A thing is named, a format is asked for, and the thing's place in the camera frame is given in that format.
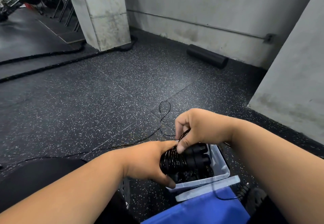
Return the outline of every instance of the forearm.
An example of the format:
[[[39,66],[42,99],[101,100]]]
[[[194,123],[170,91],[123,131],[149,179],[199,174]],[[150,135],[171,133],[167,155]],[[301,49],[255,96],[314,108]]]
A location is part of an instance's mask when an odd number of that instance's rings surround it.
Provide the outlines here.
[[[237,122],[232,147],[288,221],[323,221],[321,158],[243,120]]]
[[[124,168],[105,153],[0,214],[0,223],[94,223],[115,193]]]

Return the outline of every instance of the hand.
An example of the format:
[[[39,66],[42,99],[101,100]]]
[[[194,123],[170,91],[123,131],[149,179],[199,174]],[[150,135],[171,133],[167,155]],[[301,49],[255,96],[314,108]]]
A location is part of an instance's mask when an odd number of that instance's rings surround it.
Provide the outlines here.
[[[198,142],[218,144],[232,140],[236,122],[239,119],[219,115],[203,109],[193,108],[176,118],[176,139],[191,128],[190,132],[178,143],[177,152],[182,153]]]
[[[160,169],[163,153],[177,144],[174,140],[149,141],[140,145],[112,151],[123,162],[124,176],[135,179],[150,179],[169,188],[175,188],[175,182]]]

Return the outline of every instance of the gray wall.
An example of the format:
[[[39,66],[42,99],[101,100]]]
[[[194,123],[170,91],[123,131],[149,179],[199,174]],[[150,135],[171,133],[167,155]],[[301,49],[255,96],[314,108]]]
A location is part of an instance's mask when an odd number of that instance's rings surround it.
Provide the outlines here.
[[[249,105],[324,144],[324,0],[310,0]]]
[[[269,68],[309,0],[126,0],[126,8],[265,36],[260,39],[128,12],[129,24],[167,38],[195,44],[230,58]]]

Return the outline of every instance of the black foam roller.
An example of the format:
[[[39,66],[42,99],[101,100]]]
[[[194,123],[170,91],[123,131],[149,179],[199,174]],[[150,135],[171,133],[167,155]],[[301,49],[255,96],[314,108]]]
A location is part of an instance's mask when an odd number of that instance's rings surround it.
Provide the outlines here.
[[[218,68],[224,68],[228,62],[228,57],[203,49],[190,44],[187,48],[187,54],[205,61]]]

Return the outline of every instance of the person's right hand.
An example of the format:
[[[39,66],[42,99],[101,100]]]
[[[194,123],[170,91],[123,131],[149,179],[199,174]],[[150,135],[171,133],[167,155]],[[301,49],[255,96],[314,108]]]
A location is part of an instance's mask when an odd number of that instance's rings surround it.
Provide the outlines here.
[[[193,108],[180,114],[175,121],[176,139],[191,129],[178,143],[177,152],[182,153],[189,146],[198,142],[218,144],[232,140],[237,118],[220,115],[203,109]]]

